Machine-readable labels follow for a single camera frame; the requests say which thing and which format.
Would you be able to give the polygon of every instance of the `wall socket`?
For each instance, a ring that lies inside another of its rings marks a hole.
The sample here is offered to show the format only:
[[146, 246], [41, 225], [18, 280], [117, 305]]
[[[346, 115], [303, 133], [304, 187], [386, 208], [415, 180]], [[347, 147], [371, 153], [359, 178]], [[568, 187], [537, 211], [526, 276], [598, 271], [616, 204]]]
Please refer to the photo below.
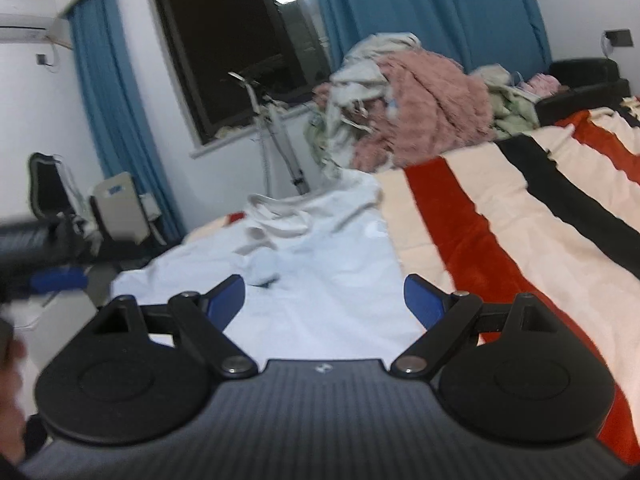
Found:
[[634, 39], [631, 36], [631, 30], [628, 28], [619, 28], [618, 30], [605, 30], [604, 35], [609, 40], [611, 46], [634, 46]]

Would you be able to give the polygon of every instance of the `black leather armchair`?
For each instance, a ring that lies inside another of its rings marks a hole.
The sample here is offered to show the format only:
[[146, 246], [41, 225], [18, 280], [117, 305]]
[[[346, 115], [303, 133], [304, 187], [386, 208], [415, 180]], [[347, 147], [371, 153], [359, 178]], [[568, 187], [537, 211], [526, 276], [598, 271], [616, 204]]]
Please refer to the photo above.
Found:
[[556, 61], [549, 74], [570, 88], [536, 104], [541, 126], [549, 126], [580, 110], [608, 106], [616, 108], [631, 95], [629, 81], [620, 77], [618, 64], [594, 57]]

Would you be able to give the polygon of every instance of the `pink fleece blanket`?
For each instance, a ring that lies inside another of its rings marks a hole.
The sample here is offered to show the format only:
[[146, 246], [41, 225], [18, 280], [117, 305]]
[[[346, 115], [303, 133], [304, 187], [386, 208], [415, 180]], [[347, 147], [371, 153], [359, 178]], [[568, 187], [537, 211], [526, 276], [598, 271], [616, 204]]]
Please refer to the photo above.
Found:
[[373, 171], [386, 162], [388, 152], [404, 168], [495, 138], [484, 82], [465, 75], [455, 61], [420, 49], [376, 62], [393, 87], [398, 113], [389, 118], [382, 100], [370, 103], [373, 133], [356, 143], [354, 168]]

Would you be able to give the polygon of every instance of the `human hand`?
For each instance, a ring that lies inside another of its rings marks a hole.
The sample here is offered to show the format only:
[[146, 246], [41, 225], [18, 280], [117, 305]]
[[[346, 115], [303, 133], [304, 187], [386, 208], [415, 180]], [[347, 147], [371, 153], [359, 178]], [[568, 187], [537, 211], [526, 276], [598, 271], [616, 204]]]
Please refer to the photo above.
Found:
[[18, 407], [17, 395], [22, 388], [18, 363], [27, 355], [21, 341], [9, 344], [0, 368], [0, 454], [16, 464], [24, 457], [24, 413]]

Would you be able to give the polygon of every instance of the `blue curtain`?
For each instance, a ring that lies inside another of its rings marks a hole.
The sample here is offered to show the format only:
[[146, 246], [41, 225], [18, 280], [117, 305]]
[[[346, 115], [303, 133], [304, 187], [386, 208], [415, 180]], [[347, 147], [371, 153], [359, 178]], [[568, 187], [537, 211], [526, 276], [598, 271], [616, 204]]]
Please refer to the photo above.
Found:
[[468, 72], [499, 63], [525, 78], [551, 54], [536, 0], [319, 0], [337, 67], [369, 34], [412, 32]]
[[184, 236], [124, 40], [116, 0], [81, 0], [68, 14], [84, 107], [104, 174], [128, 171], [162, 212], [167, 238]]

